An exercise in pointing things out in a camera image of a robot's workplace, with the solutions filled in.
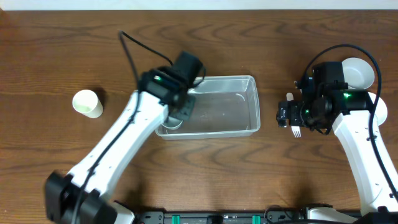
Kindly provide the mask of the grey plastic cup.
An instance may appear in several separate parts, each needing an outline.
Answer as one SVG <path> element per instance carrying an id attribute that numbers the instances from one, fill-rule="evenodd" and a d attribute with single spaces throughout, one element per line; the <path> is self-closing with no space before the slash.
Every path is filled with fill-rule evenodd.
<path id="1" fill-rule="evenodd" d="M 173 118 L 171 116 L 169 116 L 163 123 L 162 126 L 170 129 L 170 130 L 176 130 L 179 127 L 181 127 L 181 125 L 183 124 L 183 120 L 177 119 L 177 118 Z"/>

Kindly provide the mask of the pink plastic fork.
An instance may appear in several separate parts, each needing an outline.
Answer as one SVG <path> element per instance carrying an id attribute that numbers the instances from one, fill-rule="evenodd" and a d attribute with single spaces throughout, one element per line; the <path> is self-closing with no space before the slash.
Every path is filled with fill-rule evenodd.
<path id="1" fill-rule="evenodd" d="M 287 99 L 287 101 L 293 101 L 294 100 L 293 94 L 292 93 L 287 93 L 286 94 L 286 99 Z M 299 126 L 291 126 L 291 129 L 292 129 L 292 132 L 293 132 L 293 135 L 294 135 L 295 138 L 301 138 L 302 137 Z"/>

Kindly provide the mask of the grey plastic bowl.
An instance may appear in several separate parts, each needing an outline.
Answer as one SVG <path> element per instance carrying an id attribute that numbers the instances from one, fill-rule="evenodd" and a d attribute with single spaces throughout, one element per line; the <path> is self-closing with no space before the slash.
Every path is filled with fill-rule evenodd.
<path id="1" fill-rule="evenodd" d="M 348 88 L 364 90 L 374 83 L 374 70 L 367 61 L 351 57 L 342 61 L 342 66 Z"/>

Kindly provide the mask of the white plastic bowl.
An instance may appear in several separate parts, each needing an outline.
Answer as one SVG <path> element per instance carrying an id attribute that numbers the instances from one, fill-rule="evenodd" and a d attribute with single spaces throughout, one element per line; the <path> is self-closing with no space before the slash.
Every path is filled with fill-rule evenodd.
<path id="1" fill-rule="evenodd" d="M 379 98 L 374 115 L 374 124 L 377 124 L 378 126 L 382 125 L 386 121 L 387 115 L 388 115 L 387 106 L 383 101 L 383 99 Z"/>

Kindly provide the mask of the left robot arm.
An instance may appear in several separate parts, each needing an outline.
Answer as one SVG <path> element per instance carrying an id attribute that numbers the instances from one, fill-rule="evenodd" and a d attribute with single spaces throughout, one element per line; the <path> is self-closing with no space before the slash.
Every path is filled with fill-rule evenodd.
<path id="1" fill-rule="evenodd" d="M 93 150 L 67 175 L 52 172 L 44 185 L 45 212 L 54 223 L 133 223 L 135 214 L 110 198 L 127 165 L 146 139 L 176 112 L 192 105 L 189 89 L 203 63 L 181 52 L 175 63 L 141 75 L 120 117 Z"/>

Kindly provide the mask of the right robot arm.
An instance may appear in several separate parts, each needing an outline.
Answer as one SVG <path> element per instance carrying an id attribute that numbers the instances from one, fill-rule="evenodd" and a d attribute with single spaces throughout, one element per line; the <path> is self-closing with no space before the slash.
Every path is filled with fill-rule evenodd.
<path id="1" fill-rule="evenodd" d="M 302 94 L 291 93 L 278 104 L 280 127 L 333 132 L 343 146 L 358 188 L 361 217 L 354 218 L 331 207 L 309 207 L 306 220 L 341 223 L 397 223 L 397 199 L 386 180 L 397 185 L 397 171 L 379 127 L 386 121 L 387 106 L 367 89 L 374 83 L 374 69 L 360 58 L 323 62 L 296 82 Z"/>

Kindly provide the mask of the white plastic cup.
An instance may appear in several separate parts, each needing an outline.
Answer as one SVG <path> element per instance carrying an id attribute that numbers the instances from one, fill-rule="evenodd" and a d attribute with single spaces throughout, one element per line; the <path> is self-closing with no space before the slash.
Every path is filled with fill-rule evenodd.
<path id="1" fill-rule="evenodd" d="M 81 90 L 72 99 L 72 106 L 78 113 L 95 119 L 103 114 L 103 105 L 92 90 Z"/>

